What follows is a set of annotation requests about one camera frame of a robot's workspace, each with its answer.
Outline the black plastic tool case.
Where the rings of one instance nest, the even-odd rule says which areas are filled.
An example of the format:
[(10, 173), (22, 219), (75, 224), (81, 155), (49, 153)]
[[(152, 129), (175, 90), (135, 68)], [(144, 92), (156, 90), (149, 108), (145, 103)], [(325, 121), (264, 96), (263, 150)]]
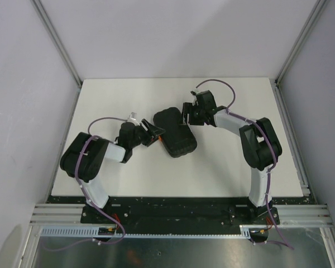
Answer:
[(181, 112), (176, 107), (164, 109), (153, 116), (154, 125), (165, 130), (160, 136), (161, 142), (173, 158), (192, 153), (198, 145), (189, 126), (182, 124), (180, 120)]

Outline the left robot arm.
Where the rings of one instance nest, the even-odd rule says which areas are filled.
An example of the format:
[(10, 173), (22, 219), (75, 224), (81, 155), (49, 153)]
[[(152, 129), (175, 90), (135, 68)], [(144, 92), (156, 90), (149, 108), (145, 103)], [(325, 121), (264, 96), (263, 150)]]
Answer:
[(115, 141), (79, 132), (63, 153), (60, 160), (61, 170), (75, 178), (87, 203), (94, 207), (92, 215), (98, 222), (106, 223), (112, 216), (112, 209), (106, 206), (109, 195), (103, 189), (99, 178), (103, 161), (125, 164), (131, 158), (135, 147), (149, 147), (164, 133), (163, 128), (154, 126), (146, 119), (141, 123), (124, 121)]

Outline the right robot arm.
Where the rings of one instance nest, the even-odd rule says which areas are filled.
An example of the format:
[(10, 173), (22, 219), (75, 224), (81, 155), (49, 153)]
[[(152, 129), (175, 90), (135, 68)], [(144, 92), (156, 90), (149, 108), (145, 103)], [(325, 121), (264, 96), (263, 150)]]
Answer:
[(183, 103), (182, 123), (222, 128), (240, 138), (243, 157), (251, 168), (246, 217), (253, 224), (261, 223), (271, 209), (271, 171), (283, 152), (271, 121), (266, 117), (254, 121), (217, 106), (209, 90), (192, 95), (193, 103)]

